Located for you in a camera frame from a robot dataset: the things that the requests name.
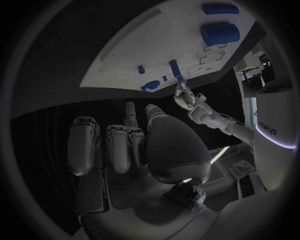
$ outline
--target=screw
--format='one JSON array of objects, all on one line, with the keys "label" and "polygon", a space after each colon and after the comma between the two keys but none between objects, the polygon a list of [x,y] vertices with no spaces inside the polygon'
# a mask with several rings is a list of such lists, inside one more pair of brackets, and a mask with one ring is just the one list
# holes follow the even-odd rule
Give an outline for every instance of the screw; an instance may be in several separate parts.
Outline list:
[{"label": "screw", "polygon": [[145,68],[143,68],[143,66],[138,66],[138,72],[139,72],[139,74],[144,74]]}]

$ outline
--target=light strip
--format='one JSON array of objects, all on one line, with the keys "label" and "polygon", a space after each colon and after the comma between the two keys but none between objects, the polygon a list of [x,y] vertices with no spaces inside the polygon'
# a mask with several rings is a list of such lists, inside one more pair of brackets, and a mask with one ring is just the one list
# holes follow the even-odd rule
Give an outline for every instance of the light strip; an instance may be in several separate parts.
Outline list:
[{"label": "light strip", "polygon": [[270,140],[272,143],[277,144],[278,146],[281,146],[281,147],[286,148],[286,149],[295,149],[295,148],[296,148],[296,146],[284,145],[284,144],[279,143],[279,142],[275,141],[274,139],[270,138],[269,136],[267,136],[266,134],[264,134],[264,133],[262,132],[262,130],[259,129],[259,126],[258,126],[257,124],[255,125],[255,128],[256,128],[256,130],[257,130],[261,135],[263,135],[266,139]]},{"label": "light strip", "polygon": [[211,161],[210,164],[213,164],[219,157],[223,155],[223,153],[226,152],[226,150],[229,148],[229,146],[224,147]]}]

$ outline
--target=white board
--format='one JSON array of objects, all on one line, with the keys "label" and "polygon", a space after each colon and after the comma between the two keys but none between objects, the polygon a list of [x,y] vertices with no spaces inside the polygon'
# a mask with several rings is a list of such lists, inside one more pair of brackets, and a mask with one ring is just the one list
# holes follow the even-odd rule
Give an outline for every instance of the white board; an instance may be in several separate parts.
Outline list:
[{"label": "white board", "polygon": [[[239,14],[206,15],[201,0],[165,1],[143,12],[104,46],[80,87],[141,91],[146,83],[160,81],[158,88],[147,89],[155,92],[177,83],[169,65],[174,59],[185,80],[221,70],[255,22],[237,3],[231,0],[223,3],[236,5]],[[200,28],[217,23],[235,24],[240,40],[207,47]],[[144,67],[144,74],[139,74],[139,66]]]}]

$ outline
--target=blue object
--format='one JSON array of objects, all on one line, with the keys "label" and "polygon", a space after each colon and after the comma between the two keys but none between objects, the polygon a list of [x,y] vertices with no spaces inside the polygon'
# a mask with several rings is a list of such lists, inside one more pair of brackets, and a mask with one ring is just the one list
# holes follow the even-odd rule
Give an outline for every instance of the blue object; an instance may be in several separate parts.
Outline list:
[{"label": "blue object", "polygon": [[240,31],[232,23],[203,26],[200,32],[207,46],[238,42],[240,40]]},{"label": "blue object", "polygon": [[143,92],[146,92],[146,89],[150,89],[150,90],[157,89],[160,84],[161,84],[160,81],[150,81],[145,86],[142,86],[140,89]]},{"label": "blue object", "polygon": [[138,73],[139,74],[144,74],[145,73],[145,68],[143,68],[143,66],[138,66]]},{"label": "blue object", "polygon": [[176,60],[174,59],[174,60],[170,61],[169,64],[171,66],[174,77],[177,78],[179,83],[183,82],[184,78],[180,73],[180,70],[179,70]]},{"label": "blue object", "polygon": [[239,14],[239,9],[235,5],[230,4],[203,4],[202,9],[206,15],[212,14]]}]

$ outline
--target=robotic arm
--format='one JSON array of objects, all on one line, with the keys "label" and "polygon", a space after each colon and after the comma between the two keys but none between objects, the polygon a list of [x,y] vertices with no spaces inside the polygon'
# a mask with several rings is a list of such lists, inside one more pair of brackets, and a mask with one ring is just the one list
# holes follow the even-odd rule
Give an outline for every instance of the robotic arm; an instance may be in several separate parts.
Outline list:
[{"label": "robotic arm", "polygon": [[232,118],[221,116],[205,103],[207,98],[201,93],[193,100],[190,96],[194,96],[194,94],[186,84],[184,85],[185,89],[180,93],[178,90],[180,87],[176,88],[174,99],[180,107],[189,111],[187,115],[191,120],[196,124],[204,124],[212,129],[218,128],[221,132],[234,135],[253,147],[254,131],[252,129],[237,124]]}]

